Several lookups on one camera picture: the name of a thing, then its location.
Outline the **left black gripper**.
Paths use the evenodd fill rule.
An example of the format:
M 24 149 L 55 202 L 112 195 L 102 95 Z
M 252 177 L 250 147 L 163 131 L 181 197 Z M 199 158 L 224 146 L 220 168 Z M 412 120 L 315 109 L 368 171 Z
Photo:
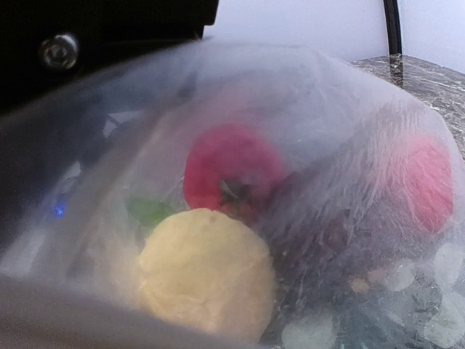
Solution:
M 201 39 L 217 1 L 2 1 L 1 111 L 109 65 Z

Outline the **clear polka dot zip bag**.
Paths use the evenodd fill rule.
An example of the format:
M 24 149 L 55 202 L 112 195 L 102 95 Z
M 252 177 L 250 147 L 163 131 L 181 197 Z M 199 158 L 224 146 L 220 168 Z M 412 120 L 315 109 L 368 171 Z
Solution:
M 256 220 L 275 270 L 257 343 L 154 315 L 139 258 L 195 140 L 224 124 L 278 150 Z M 454 211 L 414 217 L 407 143 L 450 154 Z M 3 348 L 462 348 L 464 160 L 408 92 L 304 47 L 196 42 L 62 87 L 1 120 Z

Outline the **yellow fake lemon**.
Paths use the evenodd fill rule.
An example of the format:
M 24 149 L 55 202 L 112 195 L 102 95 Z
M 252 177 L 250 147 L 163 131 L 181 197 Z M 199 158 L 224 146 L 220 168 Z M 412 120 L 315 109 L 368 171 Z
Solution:
M 160 222 L 139 256 L 139 298 L 165 321 L 257 343 L 272 318 L 275 270 L 266 243 L 210 209 Z

